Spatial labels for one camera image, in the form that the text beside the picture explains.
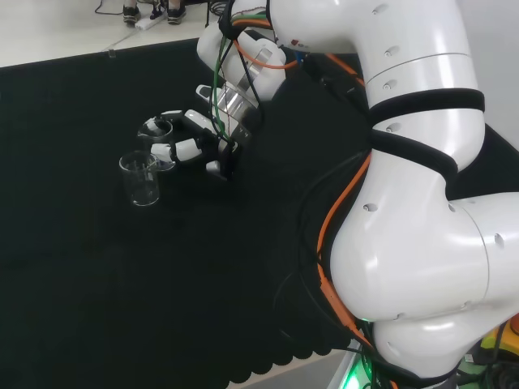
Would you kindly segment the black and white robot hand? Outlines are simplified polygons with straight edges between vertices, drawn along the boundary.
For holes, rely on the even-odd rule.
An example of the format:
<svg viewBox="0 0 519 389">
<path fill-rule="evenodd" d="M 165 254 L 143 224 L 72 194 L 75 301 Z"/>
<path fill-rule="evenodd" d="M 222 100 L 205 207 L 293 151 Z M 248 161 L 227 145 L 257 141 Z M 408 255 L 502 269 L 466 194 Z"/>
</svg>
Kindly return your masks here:
<svg viewBox="0 0 519 389">
<path fill-rule="evenodd" d="M 228 181 L 251 133 L 233 116 L 223 111 L 219 115 L 208 118 L 193 109 L 165 111 L 149 118 L 137 138 L 158 159 L 160 171 L 198 164 Z"/>
</svg>

